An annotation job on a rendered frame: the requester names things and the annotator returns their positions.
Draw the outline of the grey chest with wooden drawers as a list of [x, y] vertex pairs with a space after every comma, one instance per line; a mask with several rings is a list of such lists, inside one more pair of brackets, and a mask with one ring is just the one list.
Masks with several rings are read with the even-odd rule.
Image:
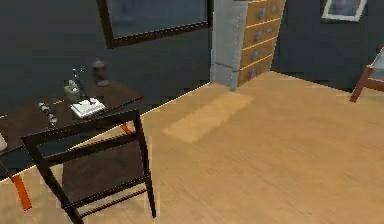
[[214, 0], [210, 81], [232, 91], [269, 72], [286, 0]]

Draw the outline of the dark framed window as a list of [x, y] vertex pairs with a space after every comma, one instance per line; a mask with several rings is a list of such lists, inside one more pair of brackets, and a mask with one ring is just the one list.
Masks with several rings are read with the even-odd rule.
[[214, 0], [96, 0], [108, 49], [212, 26]]

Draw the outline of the white book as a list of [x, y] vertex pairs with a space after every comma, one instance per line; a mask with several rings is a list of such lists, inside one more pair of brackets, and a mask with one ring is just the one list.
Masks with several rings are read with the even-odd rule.
[[79, 103], [72, 104], [70, 108], [79, 118], [88, 117], [105, 109], [105, 105], [98, 99], [91, 98], [91, 100], [95, 104], [90, 105], [87, 100], [83, 100]]

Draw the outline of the dark brown wooden chair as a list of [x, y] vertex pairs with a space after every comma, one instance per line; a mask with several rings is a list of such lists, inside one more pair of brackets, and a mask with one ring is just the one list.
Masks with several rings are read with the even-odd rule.
[[[45, 143], [120, 127], [122, 133], [45, 156]], [[73, 224], [117, 203], [147, 194], [156, 213], [147, 143], [138, 110], [89, 119], [21, 138], [41, 177]]]

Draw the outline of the green tissue box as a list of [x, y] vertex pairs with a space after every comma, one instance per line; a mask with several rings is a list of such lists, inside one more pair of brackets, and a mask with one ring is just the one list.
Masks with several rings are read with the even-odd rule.
[[77, 84], [73, 80], [69, 80], [64, 87], [64, 93], [67, 100], [71, 103], [76, 103], [80, 99], [80, 91]]

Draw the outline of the black and white remote control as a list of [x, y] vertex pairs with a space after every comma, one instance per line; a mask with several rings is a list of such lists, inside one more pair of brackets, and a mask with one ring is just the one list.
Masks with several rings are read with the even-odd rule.
[[38, 107], [47, 116], [49, 123], [55, 126], [57, 124], [57, 117], [51, 112], [50, 107], [44, 102], [40, 102]]

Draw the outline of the dark desk with orange legs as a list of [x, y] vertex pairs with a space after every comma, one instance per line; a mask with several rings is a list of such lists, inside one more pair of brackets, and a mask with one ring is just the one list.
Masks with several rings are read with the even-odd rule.
[[[90, 97], [97, 98], [105, 106], [103, 110], [93, 114], [93, 117], [117, 109], [123, 110], [126, 105], [143, 99], [141, 94], [118, 81], [112, 81], [106, 87], [91, 85], [87, 88], [87, 93]], [[58, 127], [80, 121], [80, 118], [70, 109], [71, 102], [67, 101], [64, 96], [42, 97], [35, 102], [0, 116], [0, 133], [7, 143], [6, 148], [0, 148], [0, 171], [3, 171], [6, 179], [13, 184], [13, 199], [17, 201], [24, 211], [29, 210], [32, 204], [21, 175], [12, 174], [11, 166], [5, 165], [5, 162], [9, 161], [8, 155], [20, 152], [24, 147], [21, 141], [22, 136], [45, 131], [51, 126], [48, 116], [38, 106], [40, 102], [45, 103], [58, 118]]]

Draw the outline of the red-brown framed furniture piece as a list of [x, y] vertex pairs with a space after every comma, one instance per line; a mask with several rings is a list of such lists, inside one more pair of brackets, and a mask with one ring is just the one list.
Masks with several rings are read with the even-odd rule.
[[356, 103], [364, 88], [384, 92], [384, 45], [376, 54], [373, 62], [365, 67], [352, 92], [350, 102]]

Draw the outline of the white framed picture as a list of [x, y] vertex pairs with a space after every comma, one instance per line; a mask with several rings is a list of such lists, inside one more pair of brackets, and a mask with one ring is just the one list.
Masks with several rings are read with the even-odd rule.
[[358, 22], [367, 0], [327, 0], [323, 19]]

